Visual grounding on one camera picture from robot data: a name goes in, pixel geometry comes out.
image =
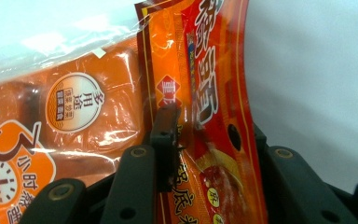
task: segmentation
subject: plastic packaging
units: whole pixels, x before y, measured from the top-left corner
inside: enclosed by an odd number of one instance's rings
[[[182,108],[181,165],[176,188],[158,196],[158,223],[266,223],[243,74],[246,7],[146,1],[139,22],[111,21],[48,53],[33,42],[37,51],[0,65],[0,223],[17,223],[51,181],[89,186],[114,173],[169,103]]]

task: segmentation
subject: screw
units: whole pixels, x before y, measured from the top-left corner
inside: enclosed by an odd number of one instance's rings
[[[282,158],[285,159],[290,159],[293,157],[293,153],[290,152],[289,150],[283,149],[283,148],[279,148],[275,150],[275,153]]]
[[[52,201],[59,201],[69,197],[75,190],[75,186],[71,184],[60,184],[59,186],[54,187],[48,193],[48,197]]]
[[[134,148],[132,151],[131,151],[131,155],[133,157],[143,157],[144,155],[146,155],[146,149],[142,148],[142,147],[137,147],[137,148]]]

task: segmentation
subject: circular label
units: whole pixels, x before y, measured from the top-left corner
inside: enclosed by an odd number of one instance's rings
[[[81,131],[97,119],[103,102],[104,94],[93,77],[84,73],[65,75],[48,93],[48,125],[59,133]]]
[[[219,214],[213,215],[213,224],[224,224],[223,218]]]
[[[219,194],[217,193],[217,190],[214,188],[208,189],[208,201],[211,203],[213,207],[219,207],[220,201],[219,201]]]

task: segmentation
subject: orange food package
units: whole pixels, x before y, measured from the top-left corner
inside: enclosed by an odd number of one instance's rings
[[[245,0],[137,6],[150,110],[171,102],[183,110],[177,186],[160,195],[161,223],[267,223],[242,61],[246,8]]]
[[[17,223],[53,180],[89,186],[111,175],[141,143],[134,40],[0,83],[0,223]]]

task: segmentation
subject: white background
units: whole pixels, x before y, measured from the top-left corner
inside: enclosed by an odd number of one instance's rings
[[[10,46],[30,36],[87,17],[109,14],[133,24],[134,2],[0,1],[0,58],[18,53]],[[255,123],[270,145],[299,151],[324,181],[352,192],[358,183],[358,1],[253,0],[246,25]]]

